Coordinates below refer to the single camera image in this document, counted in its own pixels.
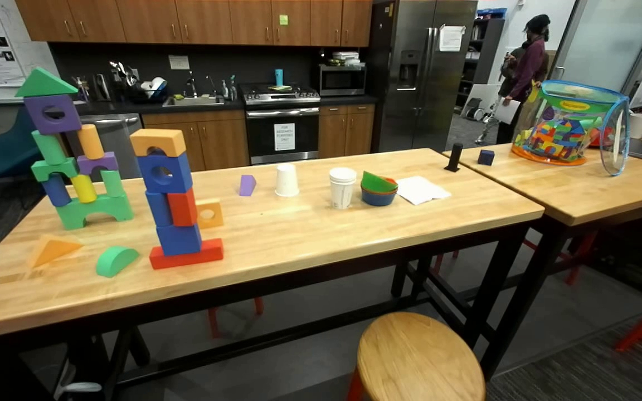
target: stool seat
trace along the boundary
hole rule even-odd
[[[361,335],[356,373],[371,399],[483,399],[472,350],[443,322],[412,311],[385,313]]]

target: microwave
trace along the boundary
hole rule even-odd
[[[365,94],[365,64],[359,64],[359,66],[318,64],[318,94],[321,95],[364,95]]]

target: stainless steel refrigerator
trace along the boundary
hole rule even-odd
[[[476,0],[374,2],[371,94],[380,95],[376,148],[448,147],[476,8]],[[459,50],[440,50],[443,27],[463,27]]]

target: red block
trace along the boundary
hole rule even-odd
[[[196,224],[195,193],[189,192],[167,192],[167,205],[172,211],[175,227]]]
[[[195,265],[195,263],[209,263],[209,261],[223,261],[223,258],[225,258],[225,247],[223,247],[221,239],[206,241],[202,250],[196,254],[166,255],[161,247],[150,250],[150,263],[157,270]]]

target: person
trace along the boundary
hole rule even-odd
[[[525,99],[531,94],[533,80],[544,80],[549,70],[549,55],[544,48],[544,41],[549,40],[549,16],[540,12],[531,17],[525,27],[526,41],[510,50],[501,64],[501,87],[500,98],[501,105],[509,105],[510,99],[519,99],[519,109],[513,117],[513,122],[500,122],[497,128],[497,142],[510,142],[518,128],[519,110]]]

